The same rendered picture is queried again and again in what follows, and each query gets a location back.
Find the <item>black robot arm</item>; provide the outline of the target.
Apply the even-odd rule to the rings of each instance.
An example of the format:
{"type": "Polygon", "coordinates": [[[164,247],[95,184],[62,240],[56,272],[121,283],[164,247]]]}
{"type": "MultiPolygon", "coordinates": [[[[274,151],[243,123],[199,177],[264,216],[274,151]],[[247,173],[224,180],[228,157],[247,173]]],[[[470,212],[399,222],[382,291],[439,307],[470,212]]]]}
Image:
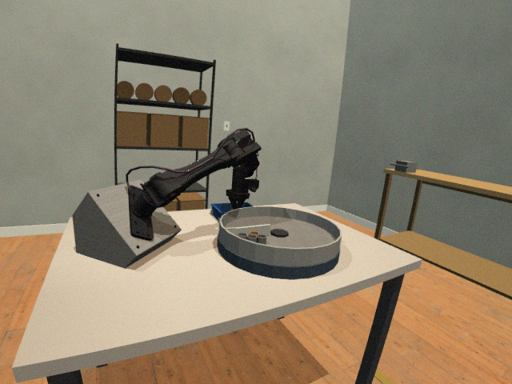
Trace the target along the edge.
{"type": "Polygon", "coordinates": [[[247,130],[241,130],[231,135],[211,160],[207,161],[217,149],[188,166],[175,169],[187,170],[185,173],[159,172],[150,177],[150,180],[142,185],[142,189],[129,186],[131,236],[151,241],[154,238],[151,216],[156,208],[166,206],[193,183],[217,170],[232,166],[232,179],[236,181],[245,180],[245,182],[242,182],[242,193],[248,193],[249,190],[256,192],[259,187],[259,180],[245,178],[251,177],[258,168],[257,152],[261,149],[260,145],[251,139],[247,130]]]}

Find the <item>grey round turntable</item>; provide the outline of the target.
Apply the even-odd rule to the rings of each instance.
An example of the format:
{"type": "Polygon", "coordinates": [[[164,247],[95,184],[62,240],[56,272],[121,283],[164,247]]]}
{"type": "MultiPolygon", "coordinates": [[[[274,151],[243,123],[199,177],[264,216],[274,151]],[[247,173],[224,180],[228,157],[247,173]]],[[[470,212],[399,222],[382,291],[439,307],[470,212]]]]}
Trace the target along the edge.
{"type": "Polygon", "coordinates": [[[252,206],[221,216],[218,252],[228,263],[251,274],[304,279],[336,267],[341,239],[340,228],[322,216],[284,207],[252,206]],[[266,244],[235,235],[251,231],[264,234],[266,244]]]}

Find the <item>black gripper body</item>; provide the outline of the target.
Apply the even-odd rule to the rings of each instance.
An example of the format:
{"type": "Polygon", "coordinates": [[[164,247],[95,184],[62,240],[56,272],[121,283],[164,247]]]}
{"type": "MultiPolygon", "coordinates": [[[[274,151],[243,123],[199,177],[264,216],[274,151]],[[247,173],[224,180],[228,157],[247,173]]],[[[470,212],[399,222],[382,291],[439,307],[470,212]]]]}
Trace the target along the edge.
{"type": "Polygon", "coordinates": [[[237,198],[245,198],[249,199],[250,193],[242,193],[242,182],[236,181],[232,179],[232,190],[226,190],[226,196],[237,199],[237,198]]]}

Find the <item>blue open tray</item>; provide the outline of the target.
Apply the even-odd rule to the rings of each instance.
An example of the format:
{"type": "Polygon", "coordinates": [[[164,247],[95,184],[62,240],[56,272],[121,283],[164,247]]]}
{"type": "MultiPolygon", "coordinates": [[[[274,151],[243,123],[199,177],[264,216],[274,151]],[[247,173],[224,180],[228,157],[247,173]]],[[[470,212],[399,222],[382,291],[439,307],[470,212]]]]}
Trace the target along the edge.
{"type": "MultiPolygon", "coordinates": [[[[218,220],[218,218],[221,218],[222,215],[224,215],[226,212],[231,211],[233,209],[231,203],[212,203],[212,211],[213,216],[218,220]]],[[[241,206],[241,208],[244,207],[252,207],[251,204],[248,202],[244,202],[241,206]]]]}

